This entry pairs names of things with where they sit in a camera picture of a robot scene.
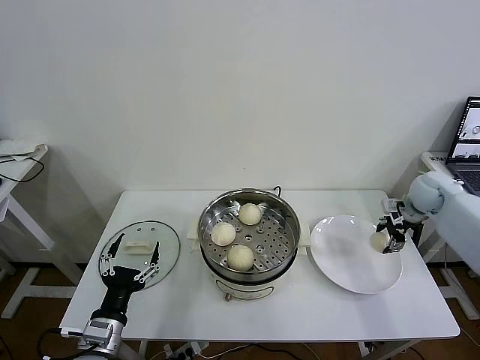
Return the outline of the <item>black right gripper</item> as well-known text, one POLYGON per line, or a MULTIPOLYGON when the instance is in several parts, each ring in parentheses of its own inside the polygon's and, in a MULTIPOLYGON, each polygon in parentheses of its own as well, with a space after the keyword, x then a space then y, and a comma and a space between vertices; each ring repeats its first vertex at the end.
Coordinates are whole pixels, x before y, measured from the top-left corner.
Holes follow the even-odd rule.
POLYGON ((379 223, 376 225, 376 232, 381 233, 383 230, 388 230, 391 240, 383 249, 383 254, 391 254, 399 252, 404 247, 405 242, 405 227, 404 218, 400 212, 394 211, 389 213, 389 218, 381 217, 379 223))

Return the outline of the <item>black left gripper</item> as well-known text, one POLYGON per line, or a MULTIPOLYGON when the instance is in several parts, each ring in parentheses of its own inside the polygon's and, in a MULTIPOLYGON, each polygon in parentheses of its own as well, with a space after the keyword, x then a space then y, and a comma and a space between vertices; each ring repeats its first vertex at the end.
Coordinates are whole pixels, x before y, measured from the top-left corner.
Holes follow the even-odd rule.
POLYGON ((145 288, 141 282, 150 281, 160 270, 159 242, 156 242, 151 259, 142 270, 114 266, 114 259, 125 236, 124 232, 111 238, 99 257, 99 272, 107 291, 100 306, 100 317, 126 319, 128 303, 133 293, 145 288))

